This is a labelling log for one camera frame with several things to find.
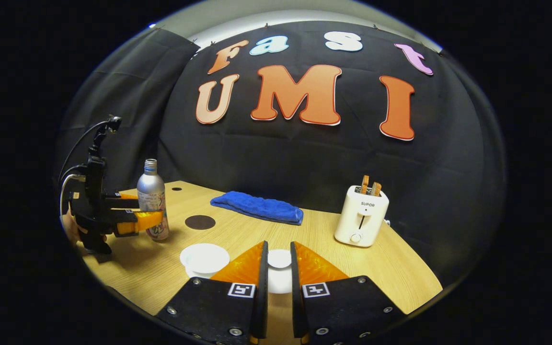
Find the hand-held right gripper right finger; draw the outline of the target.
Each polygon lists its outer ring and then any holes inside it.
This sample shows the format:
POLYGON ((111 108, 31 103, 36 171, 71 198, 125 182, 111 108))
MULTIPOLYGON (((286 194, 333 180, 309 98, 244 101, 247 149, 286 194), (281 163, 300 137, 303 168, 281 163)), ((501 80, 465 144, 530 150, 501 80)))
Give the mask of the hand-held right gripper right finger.
POLYGON ((293 334, 303 345, 370 345, 408 315, 370 277, 348 276, 299 242, 290 244, 293 334))

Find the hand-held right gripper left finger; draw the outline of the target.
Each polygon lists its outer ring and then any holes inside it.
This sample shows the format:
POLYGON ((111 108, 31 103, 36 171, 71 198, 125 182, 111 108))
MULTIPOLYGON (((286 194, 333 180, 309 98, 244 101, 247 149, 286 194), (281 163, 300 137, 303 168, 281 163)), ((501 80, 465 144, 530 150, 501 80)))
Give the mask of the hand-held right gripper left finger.
POLYGON ((254 245, 211 278, 193 277, 156 318, 202 344, 256 344, 265 339, 269 244, 254 245))

